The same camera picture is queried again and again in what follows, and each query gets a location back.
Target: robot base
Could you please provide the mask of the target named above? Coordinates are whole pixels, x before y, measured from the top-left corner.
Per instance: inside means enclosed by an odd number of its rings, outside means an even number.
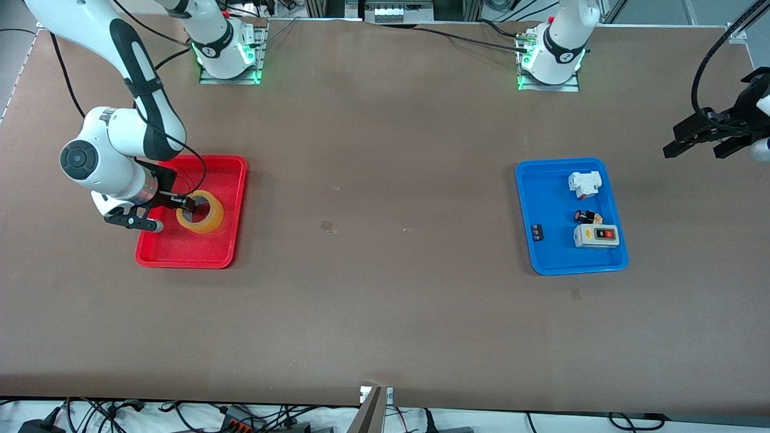
[[[533,35],[535,29],[528,29],[527,34]],[[521,41],[516,39],[516,46],[518,48],[524,48],[530,53],[534,47],[534,44],[529,41]],[[534,78],[525,68],[523,64],[531,61],[532,57],[530,53],[516,53],[516,77],[519,90],[541,90],[545,92],[579,92],[580,86],[578,85],[577,70],[580,69],[580,63],[578,61],[576,73],[572,74],[566,82],[561,84],[547,84]]]
[[[200,84],[235,84],[235,85],[252,85],[260,84],[262,82],[262,70],[265,65],[265,41],[267,40],[267,29],[253,28],[253,32],[246,33],[246,41],[248,43],[256,44],[256,47],[251,49],[245,47],[243,49],[243,55],[249,59],[254,58],[254,64],[246,68],[239,75],[232,77],[231,79],[218,79],[209,74],[202,66],[200,68],[200,77],[198,82]]]

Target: blue tray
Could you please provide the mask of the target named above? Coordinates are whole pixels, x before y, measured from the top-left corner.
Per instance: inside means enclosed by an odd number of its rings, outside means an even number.
[[[574,172],[598,171],[602,185],[599,194],[578,200],[570,191],[567,178]],[[544,159],[524,161],[516,167],[521,212],[527,235],[532,267],[541,275],[589,274],[623,270],[628,251],[615,208],[607,168],[596,158]],[[609,250],[577,248],[573,234],[576,210],[593,210],[605,224],[618,226],[620,246]],[[543,227],[543,240],[532,239],[531,227]]]

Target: tape roll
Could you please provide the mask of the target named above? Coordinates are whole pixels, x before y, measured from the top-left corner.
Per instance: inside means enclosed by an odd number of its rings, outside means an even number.
[[[197,206],[201,206],[205,203],[209,204],[209,213],[205,218],[193,222],[193,213],[188,210],[177,209],[176,220],[179,221],[179,225],[197,234],[207,234],[216,230],[222,223],[222,218],[225,216],[225,210],[222,208],[222,204],[208,191],[198,190],[190,194],[190,198],[195,200]]]

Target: brown table surface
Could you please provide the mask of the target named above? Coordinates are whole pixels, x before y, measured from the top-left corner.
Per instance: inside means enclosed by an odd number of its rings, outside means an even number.
[[[661,152],[721,32],[597,29],[578,94],[517,91],[509,52],[359,22],[296,23],[261,86],[201,86],[177,59],[160,75],[189,144],[250,164],[217,271],[140,267],[138,233],[62,174],[81,119],[43,32],[0,126],[0,394],[356,404],[386,384],[403,406],[770,414],[768,167]],[[179,48],[142,36],[156,61]],[[62,45],[85,109],[130,106]],[[726,45],[703,105],[751,70]],[[574,156],[607,165],[622,272],[531,268],[512,170]]]

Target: white circuit breaker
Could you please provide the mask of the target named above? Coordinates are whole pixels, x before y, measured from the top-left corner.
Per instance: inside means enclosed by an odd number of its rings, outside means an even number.
[[[598,171],[590,173],[572,173],[568,179],[570,191],[574,191],[578,200],[587,199],[599,193],[601,175]]]

